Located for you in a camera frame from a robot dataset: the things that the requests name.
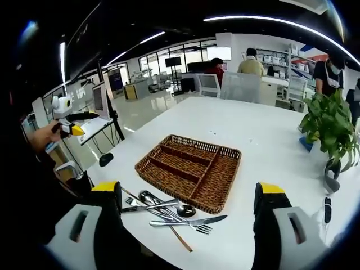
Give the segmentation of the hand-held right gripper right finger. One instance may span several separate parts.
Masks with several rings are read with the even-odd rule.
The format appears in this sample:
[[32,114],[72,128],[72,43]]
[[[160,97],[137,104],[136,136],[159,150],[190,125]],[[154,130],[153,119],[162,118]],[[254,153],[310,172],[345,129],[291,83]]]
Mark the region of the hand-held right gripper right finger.
[[326,252],[317,223],[281,187],[256,184],[254,217],[253,269],[311,269]]

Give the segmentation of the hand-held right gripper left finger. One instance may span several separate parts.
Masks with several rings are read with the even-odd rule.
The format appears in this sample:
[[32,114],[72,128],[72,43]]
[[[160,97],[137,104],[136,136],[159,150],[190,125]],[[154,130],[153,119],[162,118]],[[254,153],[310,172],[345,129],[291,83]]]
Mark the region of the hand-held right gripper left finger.
[[57,222],[47,249],[63,269],[136,269],[141,248],[122,212],[120,182],[98,184]]

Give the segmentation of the person's left hand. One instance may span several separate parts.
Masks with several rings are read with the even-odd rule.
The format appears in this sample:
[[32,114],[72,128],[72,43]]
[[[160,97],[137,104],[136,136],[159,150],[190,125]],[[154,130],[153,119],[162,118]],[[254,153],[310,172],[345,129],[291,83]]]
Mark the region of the person's left hand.
[[29,143],[35,152],[44,151],[50,142],[57,142],[60,139],[60,124],[57,120],[52,120],[45,127],[28,135]]

